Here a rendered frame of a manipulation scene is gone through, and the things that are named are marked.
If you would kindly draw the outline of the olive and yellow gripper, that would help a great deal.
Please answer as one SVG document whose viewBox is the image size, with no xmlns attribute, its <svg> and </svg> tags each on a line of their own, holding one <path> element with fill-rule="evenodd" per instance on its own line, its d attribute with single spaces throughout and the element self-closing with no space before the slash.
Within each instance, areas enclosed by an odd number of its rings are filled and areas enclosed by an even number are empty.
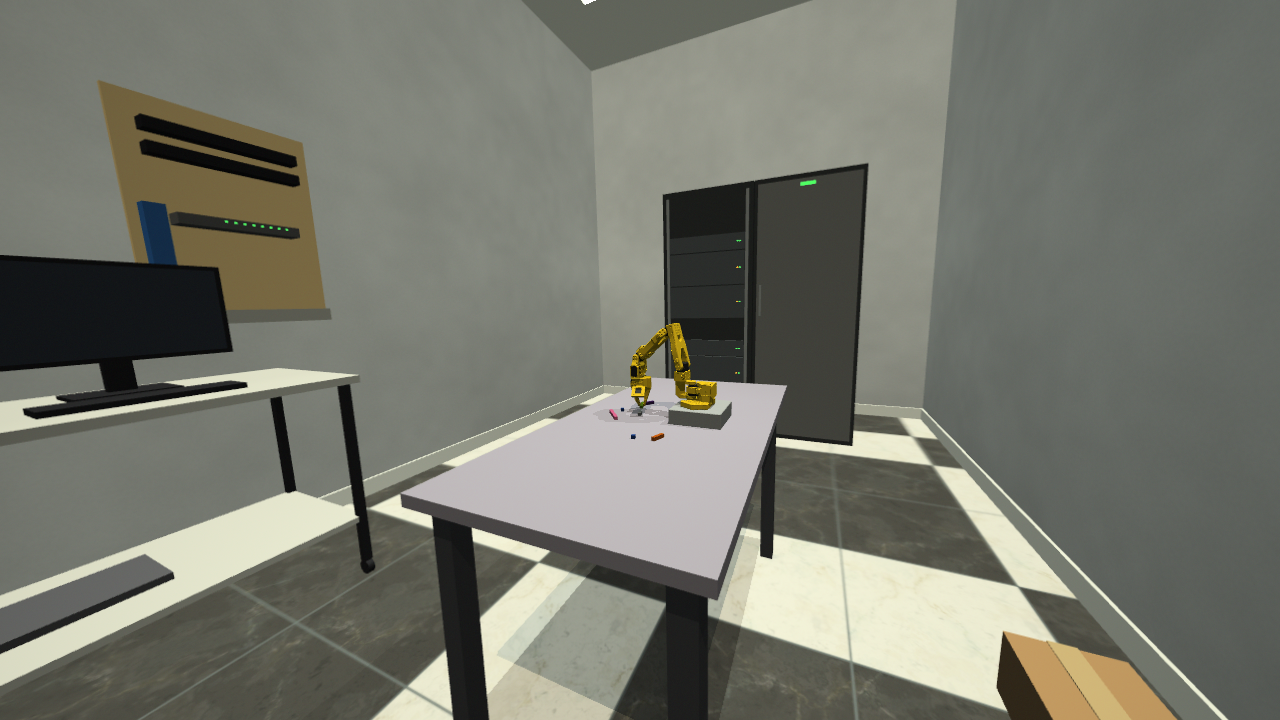
<svg viewBox="0 0 1280 720">
<path fill-rule="evenodd" d="M 631 389 L 632 389 L 631 397 L 635 398 L 635 401 L 636 401 L 636 404 L 639 406 L 640 406 L 640 400 L 639 398 L 644 398 L 643 406 L 645 406 L 646 405 L 646 398 L 648 398 L 648 396 L 650 393 L 650 389 L 652 389 L 652 375 L 643 375 L 640 378 L 632 378 L 631 377 L 630 386 L 631 386 Z M 643 389 L 637 389 L 637 388 L 643 388 Z"/>
</svg>

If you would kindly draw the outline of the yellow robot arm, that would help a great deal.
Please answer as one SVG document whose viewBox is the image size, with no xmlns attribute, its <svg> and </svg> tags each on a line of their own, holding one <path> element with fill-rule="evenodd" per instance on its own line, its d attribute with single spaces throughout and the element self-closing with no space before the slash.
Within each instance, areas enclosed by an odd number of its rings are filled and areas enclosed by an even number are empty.
<svg viewBox="0 0 1280 720">
<path fill-rule="evenodd" d="M 646 345 L 640 346 L 636 350 L 637 354 L 634 355 L 632 364 L 630 366 L 630 377 L 643 377 L 646 373 L 646 357 L 652 357 L 657 348 L 659 348 L 667 340 L 669 340 L 671 354 L 675 361 L 675 369 L 677 370 L 675 372 L 676 396 L 678 398 L 687 398 L 681 401 L 681 407 L 689 407 L 691 410 L 708 410 L 713 404 L 716 404 L 716 398 L 710 398 L 710 386 L 716 382 L 689 380 L 689 351 L 684 341 L 680 323 L 666 325 L 666 328 L 658 331 Z"/>
</svg>

